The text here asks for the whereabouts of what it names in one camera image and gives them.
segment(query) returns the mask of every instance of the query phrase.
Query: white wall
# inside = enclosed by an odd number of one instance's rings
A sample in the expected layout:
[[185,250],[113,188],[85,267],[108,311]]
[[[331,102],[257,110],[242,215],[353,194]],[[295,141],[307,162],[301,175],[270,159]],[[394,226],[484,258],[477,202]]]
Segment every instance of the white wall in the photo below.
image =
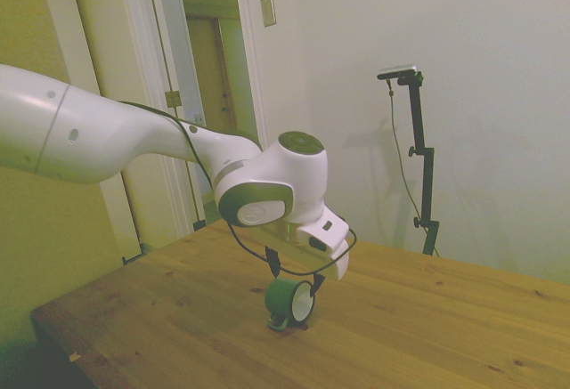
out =
[[[570,0],[274,0],[270,28],[259,0],[247,2],[267,136],[301,129],[322,140],[328,204],[362,239],[423,246],[387,87],[375,78],[414,63],[425,76],[426,145],[436,149],[441,255],[570,282]],[[395,93],[420,201],[407,89]]]

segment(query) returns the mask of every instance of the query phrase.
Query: cup handle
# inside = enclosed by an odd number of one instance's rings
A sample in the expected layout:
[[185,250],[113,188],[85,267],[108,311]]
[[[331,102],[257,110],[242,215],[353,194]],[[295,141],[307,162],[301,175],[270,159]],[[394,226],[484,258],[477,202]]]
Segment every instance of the cup handle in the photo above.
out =
[[267,321],[267,326],[270,329],[274,329],[275,331],[283,331],[287,327],[287,324],[289,323],[289,317],[287,317],[287,316],[284,317],[281,325],[277,326],[277,325],[273,324],[273,319],[275,319],[279,316],[282,316],[282,315],[279,315],[278,313],[272,313],[271,314],[271,317]]

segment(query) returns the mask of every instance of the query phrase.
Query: black tripod stand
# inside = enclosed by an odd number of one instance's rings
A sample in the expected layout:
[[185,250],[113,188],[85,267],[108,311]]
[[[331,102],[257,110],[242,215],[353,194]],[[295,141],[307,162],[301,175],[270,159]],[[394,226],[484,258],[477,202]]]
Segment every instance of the black tripod stand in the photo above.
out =
[[411,122],[413,124],[413,137],[415,147],[410,147],[409,156],[418,155],[424,157],[423,189],[421,193],[421,216],[414,217],[415,227],[426,229],[426,241],[424,243],[423,254],[433,255],[436,247],[437,231],[439,222],[431,219],[431,198],[434,182],[434,148],[426,147],[424,141],[424,126],[421,117],[421,103],[419,99],[419,87],[422,85],[424,77],[421,71],[415,67],[400,67],[383,70],[378,74],[378,79],[389,80],[397,78],[398,85],[408,85],[410,90]]

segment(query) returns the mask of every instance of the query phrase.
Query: wooden door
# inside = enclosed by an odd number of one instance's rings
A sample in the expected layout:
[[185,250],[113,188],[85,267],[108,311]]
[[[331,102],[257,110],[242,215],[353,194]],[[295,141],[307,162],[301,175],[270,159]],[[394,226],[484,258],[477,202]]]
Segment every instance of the wooden door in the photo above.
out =
[[237,128],[217,19],[189,18],[188,32],[206,126],[218,131]]

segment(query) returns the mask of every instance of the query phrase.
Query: black cable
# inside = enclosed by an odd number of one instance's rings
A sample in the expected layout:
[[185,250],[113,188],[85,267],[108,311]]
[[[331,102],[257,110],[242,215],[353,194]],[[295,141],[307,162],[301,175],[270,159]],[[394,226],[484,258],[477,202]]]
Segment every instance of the black cable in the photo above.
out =
[[285,273],[288,273],[289,275],[294,275],[294,276],[311,276],[311,275],[315,275],[321,271],[324,271],[325,269],[327,269],[327,268],[331,267],[333,264],[335,264],[338,260],[340,260],[346,254],[348,254],[348,251],[350,251],[352,249],[352,247],[356,244],[356,241],[358,240],[358,238],[356,237],[356,233],[349,227],[348,230],[352,233],[354,239],[353,239],[353,243],[350,244],[350,246],[346,249],[346,251],[344,251],[341,255],[339,255],[337,258],[335,258],[332,262],[325,264],[324,266],[320,267],[319,269],[317,269],[315,271],[298,272],[298,271],[290,271],[289,269],[281,267],[280,264],[271,262],[271,261],[267,260],[265,257],[263,257],[262,255],[256,253],[255,251],[252,251],[251,249],[249,249],[248,247],[243,245],[243,243],[241,243],[241,240],[240,240],[240,238],[238,238],[238,234],[233,229],[233,226],[229,223],[228,223],[228,226],[230,228],[230,231],[232,231],[232,233],[233,233],[233,237],[237,240],[238,244],[240,244],[240,247],[245,249],[247,252],[249,252],[253,256],[257,257],[259,260],[262,260],[268,264],[278,266],[280,271],[284,271]]
[[[206,176],[206,178],[208,179],[208,184],[210,185],[210,188],[212,190],[214,190],[214,185],[212,184],[212,181],[210,180],[210,177],[208,175],[208,171],[206,171],[206,168],[204,167],[204,165],[202,164],[202,161],[200,160],[200,158],[198,157],[198,153],[196,152],[196,150],[194,149],[194,145],[192,144],[192,140],[190,138],[190,136],[188,135],[188,133],[186,132],[186,129],[184,129],[184,126],[182,125],[181,121],[189,124],[189,125],[194,125],[192,122],[188,122],[187,120],[183,120],[177,117],[172,116],[170,113],[167,113],[163,110],[160,109],[154,109],[153,107],[149,107],[149,106],[145,106],[143,104],[139,104],[136,102],[131,102],[131,101],[120,101],[123,104],[127,104],[129,106],[134,106],[138,109],[143,109],[143,110],[148,110],[150,113],[154,113],[156,115],[160,115],[163,116],[165,118],[168,118],[172,121],[174,121],[178,127],[181,129],[181,131],[184,134],[184,138],[186,139],[186,141],[188,142],[188,145],[190,146],[190,149],[192,151],[192,154],[194,155],[194,158],[196,159],[196,163],[199,165],[199,167],[201,168],[201,170],[203,171],[204,175]],[[238,234],[235,232],[235,230],[233,229],[233,226],[229,223],[228,227],[230,228],[230,231],[232,232],[233,237],[235,238],[236,242],[238,243],[238,245],[240,247],[242,247],[245,251],[247,251],[248,253],[252,254],[254,257],[258,258],[259,260],[262,260],[266,263],[272,264],[272,265],[276,265],[280,271],[284,271],[285,273],[288,273],[290,275],[294,275],[294,276],[311,276],[311,275],[316,275],[317,273],[324,271],[325,269],[328,269],[329,267],[331,267],[333,264],[335,264],[336,262],[338,262],[338,260],[340,260],[342,257],[344,257],[348,251],[350,251],[352,249],[352,247],[356,244],[357,241],[357,237],[356,237],[356,233],[349,227],[348,230],[350,230],[350,232],[352,233],[354,240],[353,243],[346,249],[346,251],[344,251],[341,255],[339,255],[337,258],[335,258],[332,262],[325,264],[324,266],[320,267],[319,269],[315,270],[315,271],[308,271],[308,272],[297,272],[297,271],[290,271],[289,269],[282,267],[280,264],[277,263],[272,263],[269,260],[267,260],[265,257],[263,257],[262,255],[256,253],[255,251],[252,251],[251,249],[249,249],[248,247],[246,247],[243,242],[241,242],[241,239],[238,237]]]

